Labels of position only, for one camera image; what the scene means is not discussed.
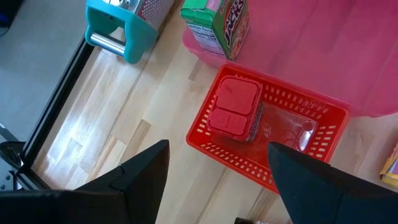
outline red lid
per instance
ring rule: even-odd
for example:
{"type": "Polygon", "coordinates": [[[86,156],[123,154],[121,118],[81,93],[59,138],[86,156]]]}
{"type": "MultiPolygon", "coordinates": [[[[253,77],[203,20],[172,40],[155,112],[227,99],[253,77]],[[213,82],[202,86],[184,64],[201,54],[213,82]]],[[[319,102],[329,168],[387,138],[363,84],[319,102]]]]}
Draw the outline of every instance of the red lid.
{"type": "Polygon", "coordinates": [[[240,141],[246,140],[256,116],[261,90],[259,82],[224,77],[211,107],[209,128],[240,141]]]}

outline wooden floor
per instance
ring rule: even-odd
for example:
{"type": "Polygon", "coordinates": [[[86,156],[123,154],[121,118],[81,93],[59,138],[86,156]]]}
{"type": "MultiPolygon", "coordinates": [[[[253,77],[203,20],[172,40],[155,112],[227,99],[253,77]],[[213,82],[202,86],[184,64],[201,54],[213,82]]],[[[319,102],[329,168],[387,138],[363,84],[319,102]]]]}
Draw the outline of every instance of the wooden floor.
{"type": "MultiPolygon", "coordinates": [[[[34,170],[54,189],[75,189],[169,139],[169,178],[157,223],[232,224],[235,217],[287,223],[278,195],[185,142],[216,70],[185,49],[184,28],[177,10],[137,65],[95,49],[34,170]]],[[[383,185],[377,173],[397,139],[398,114],[352,119],[332,165],[383,185]]]]}

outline metal rod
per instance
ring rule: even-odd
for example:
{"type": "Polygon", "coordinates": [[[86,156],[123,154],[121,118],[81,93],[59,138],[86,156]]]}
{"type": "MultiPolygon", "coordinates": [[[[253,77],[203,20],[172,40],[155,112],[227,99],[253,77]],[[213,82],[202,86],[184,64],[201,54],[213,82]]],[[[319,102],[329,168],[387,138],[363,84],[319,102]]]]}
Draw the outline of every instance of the metal rod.
{"type": "Polygon", "coordinates": [[[116,39],[114,37],[110,37],[110,36],[105,37],[105,36],[103,36],[101,34],[97,34],[97,33],[92,34],[90,37],[90,40],[94,44],[96,44],[106,50],[109,50],[109,51],[111,51],[115,54],[118,54],[120,56],[124,56],[124,49],[126,48],[126,43],[122,42],[121,40],[118,40],[118,39],[116,39]]]}

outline teal handle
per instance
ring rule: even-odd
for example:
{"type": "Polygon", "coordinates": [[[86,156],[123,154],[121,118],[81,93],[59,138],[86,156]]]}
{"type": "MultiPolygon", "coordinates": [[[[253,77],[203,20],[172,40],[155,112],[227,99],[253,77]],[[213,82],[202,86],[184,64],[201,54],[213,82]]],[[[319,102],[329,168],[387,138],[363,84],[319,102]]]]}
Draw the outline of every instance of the teal handle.
{"type": "Polygon", "coordinates": [[[94,33],[108,35],[118,27],[123,27],[126,36],[123,57],[129,63],[140,61],[144,52],[153,47],[158,36],[158,32],[139,16],[102,0],[87,0],[86,20],[85,39],[90,45],[97,45],[91,41],[94,33]]]}

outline juice box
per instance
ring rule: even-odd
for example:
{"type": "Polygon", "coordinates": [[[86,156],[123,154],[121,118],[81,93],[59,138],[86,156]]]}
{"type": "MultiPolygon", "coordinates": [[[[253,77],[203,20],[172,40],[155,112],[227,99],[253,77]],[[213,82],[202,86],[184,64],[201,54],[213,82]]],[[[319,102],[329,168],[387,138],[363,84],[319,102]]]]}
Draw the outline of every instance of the juice box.
{"type": "Polygon", "coordinates": [[[181,16],[206,52],[236,59],[249,31],[247,0],[186,0],[181,16]]]}

